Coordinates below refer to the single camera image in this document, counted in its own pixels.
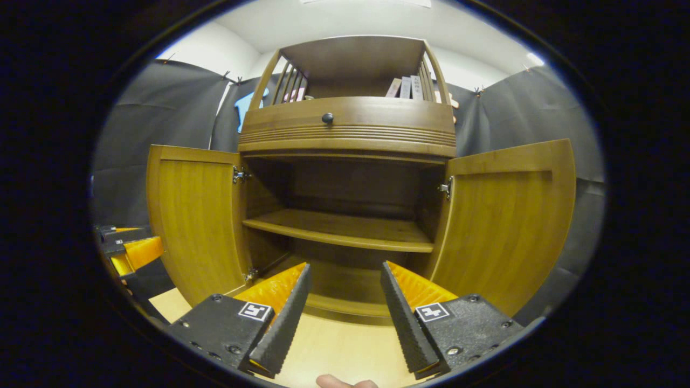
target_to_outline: metal hinge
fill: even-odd
[[[259,270],[258,270],[258,269],[256,269],[256,268],[249,268],[249,273],[247,273],[247,274],[244,276],[244,281],[245,281],[245,282],[248,282],[249,280],[252,280],[252,279],[256,278],[257,275],[259,275]]]
[[[448,182],[443,184],[441,183],[440,186],[438,186],[438,191],[441,193],[446,193],[446,199],[450,200],[451,199],[451,187],[453,185],[453,177],[450,176],[448,177]]]
[[[248,173],[244,167],[242,167],[242,170],[237,170],[237,166],[233,166],[233,183],[237,183],[238,180],[241,180],[244,182],[244,180],[247,180],[251,178],[252,175]]]

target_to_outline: floor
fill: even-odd
[[[191,309],[177,289],[150,301],[171,322]],[[407,372],[394,327],[345,323],[303,313],[281,373],[274,380],[263,379],[287,387],[311,388],[317,387],[316,377],[322,374],[350,384],[372,380],[379,388],[417,382]]]

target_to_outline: cabinet door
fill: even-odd
[[[161,237],[170,279],[193,306],[213,293],[246,287],[239,154],[151,146],[146,198],[151,229]]]
[[[570,140],[448,161],[431,280],[478,293],[508,316],[544,283],[570,227],[575,164]]]

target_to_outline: book spine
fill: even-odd
[[[410,98],[410,89],[412,87],[412,80],[410,77],[402,77],[400,84],[400,98]]]
[[[400,78],[393,78],[393,82],[391,82],[391,87],[388,88],[386,97],[395,97],[397,95],[397,91],[400,89],[401,82],[402,80]]]
[[[418,75],[411,75],[412,81],[412,99],[424,99],[422,94],[422,79]]]

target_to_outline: drawer knob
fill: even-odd
[[[330,124],[333,122],[333,114],[332,113],[326,113],[325,115],[321,116],[321,121],[323,121],[326,124]]]

